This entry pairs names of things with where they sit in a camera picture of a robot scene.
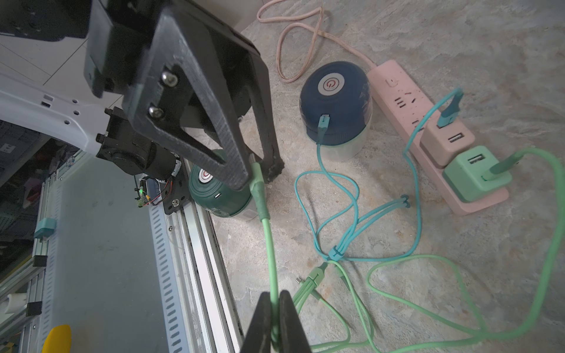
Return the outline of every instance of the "power button symbol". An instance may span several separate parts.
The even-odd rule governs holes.
[[[342,74],[337,72],[329,73],[322,77],[318,83],[318,92],[322,95],[334,95],[344,87],[344,81]]]

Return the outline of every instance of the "pink power cord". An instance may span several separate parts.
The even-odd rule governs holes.
[[[303,15],[275,16],[275,17],[269,17],[269,18],[266,18],[266,19],[261,18],[261,15],[263,14],[263,12],[265,12],[266,9],[268,9],[269,7],[273,6],[276,3],[283,2],[283,1],[286,1],[286,0],[272,0],[272,1],[269,1],[268,3],[266,3],[265,5],[263,5],[259,9],[259,12],[257,12],[257,21],[259,21],[261,23],[300,21],[300,20],[312,17],[316,14],[320,14],[320,17],[318,18],[318,22],[316,23],[316,28],[309,26],[307,24],[304,24],[302,22],[293,22],[293,23],[289,24],[288,26],[286,26],[284,30],[282,30],[281,35],[279,37],[279,42],[277,43],[277,58],[276,58],[276,60],[277,60],[277,72],[279,73],[279,76],[281,77],[281,80],[283,82],[289,83],[289,82],[296,81],[300,76],[302,76],[302,74],[304,74],[304,72],[308,68],[308,65],[310,65],[310,61],[312,60],[312,54],[314,53],[314,44],[316,43],[316,39],[317,39],[318,36],[322,36],[324,38],[332,40],[335,43],[341,45],[348,52],[350,52],[350,53],[358,56],[359,58],[361,58],[362,61],[364,61],[365,63],[367,63],[367,65],[369,65],[370,69],[374,69],[374,68],[377,67],[377,65],[371,59],[369,59],[365,54],[361,53],[360,51],[353,48],[352,46],[350,46],[349,44],[347,44],[343,40],[334,36],[333,34],[330,34],[328,32],[324,32],[323,30],[320,30],[321,21],[322,21],[322,18],[324,17],[324,9],[321,6],[315,8],[314,10],[307,12]],[[306,56],[306,60],[304,62],[304,65],[302,66],[300,71],[298,71],[298,73],[296,75],[294,75],[293,77],[288,79],[284,76],[283,71],[281,69],[281,48],[283,46],[284,38],[286,37],[288,32],[290,32],[290,30],[293,29],[294,27],[306,28],[307,30],[312,32],[314,35],[312,36],[312,41],[310,42],[310,47],[308,48],[308,54]]]

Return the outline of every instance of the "perforated metal panel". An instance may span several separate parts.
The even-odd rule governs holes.
[[[171,244],[167,235],[163,207],[161,205],[151,206],[149,214],[169,353],[189,352],[184,321],[180,312],[179,288],[172,263]]]
[[[52,206],[50,207],[51,218],[60,222],[60,210],[61,210],[61,191],[62,183],[55,183],[55,192]],[[47,267],[45,268],[45,279],[44,279],[44,293],[43,293],[43,306],[41,308],[41,323],[40,323],[40,347],[43,347],[45,339],[53,325],[51,324],[51,310],[53,309],[53,298],[55,290],[55,264],[57,263],[57,243],[58,243],[58,231],[55,228],[55,232],[51,237],[49,237],[49,246],[47,248]]]
[[[0,204],[0,231],[7,229],[18,218],[21,206],[10,202]]]

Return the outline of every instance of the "red wire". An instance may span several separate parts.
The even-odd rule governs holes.
[[[165,190],[165,188],[167,187],[168,184],[169,184],[169,181],[167,180],[167,183],[166,183],[165,186],[163,187],[163,190]],[[163,193],[163,190],[161,190],[161,192],[159,193],[159,195],[155,196],[155,197],[153,198],[153,200],[150,200],[150,201],[148,201],[147,203],[144,203],[143,206],[148,205],[148,204],[150,204],[151,202],[157,200],[157,198],[159,198],[159,196],[161,196],[161,194]],[[164,200],[164,198],[162,198],[158,203],[156,203],[155,206],[158,205],[158,204],[160,204],[161,202],[163,202],[163,200]]]
[[[158,204],[160,204],[161,202],[163,202],[163,200],[165,200],[165,199],[167,198],[167,196],[170,195],[170,193],[171,193],[172,190],[173,190],[173,183],[172,183],[172,181],[171,181],[171,183],[169,184],[169,193],[166,194],[165,197],[161,198],[161,200],[159,200],[159,202],[156,203],[155,206],[157,206]]]

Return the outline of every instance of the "usb port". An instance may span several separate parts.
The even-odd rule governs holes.
[[[469,158],[469,163],[473,164],[473,163],[477,163],[479,160],[483,160],[485,159],[485,156],[483,156],[482,154],[474,156],[473,158]]]
[[[455,136],[451,136],[450,138],[448,138],[449,142],[455,142],[459,139],[463,138],[463,134],[462,133],[458,133]]]

